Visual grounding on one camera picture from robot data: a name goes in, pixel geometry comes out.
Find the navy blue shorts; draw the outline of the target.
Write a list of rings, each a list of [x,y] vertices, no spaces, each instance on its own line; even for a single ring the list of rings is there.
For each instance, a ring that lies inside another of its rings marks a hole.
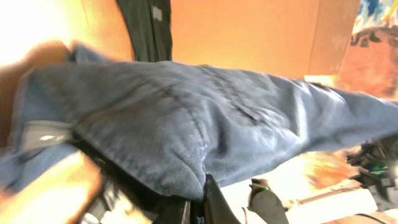
[[[245,70],[115,62],[78,46],[19,83],[1,182],[16,192],[86,143],[164,195],[201,199],[305,152],[397,132],[397,103]]]

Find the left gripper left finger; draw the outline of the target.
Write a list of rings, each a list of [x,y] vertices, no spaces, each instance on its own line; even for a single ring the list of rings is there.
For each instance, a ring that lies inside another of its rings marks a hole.
[[[190,201],[170,202],[152,224],[190,224]]]

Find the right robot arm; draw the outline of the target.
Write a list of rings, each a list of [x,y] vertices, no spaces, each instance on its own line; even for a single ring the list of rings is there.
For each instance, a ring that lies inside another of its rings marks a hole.
[[[281,201],[265,179],[252,179],[249,208],[266,223],[323,223],[397,208],[397,135],[360,145],[345,162],[356,175],[305,198]]]

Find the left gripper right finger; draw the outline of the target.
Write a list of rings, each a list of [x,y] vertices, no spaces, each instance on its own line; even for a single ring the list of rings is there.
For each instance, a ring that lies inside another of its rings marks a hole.
[[[204,194],[205,224],[240,224],[212,175],[206,175]]]

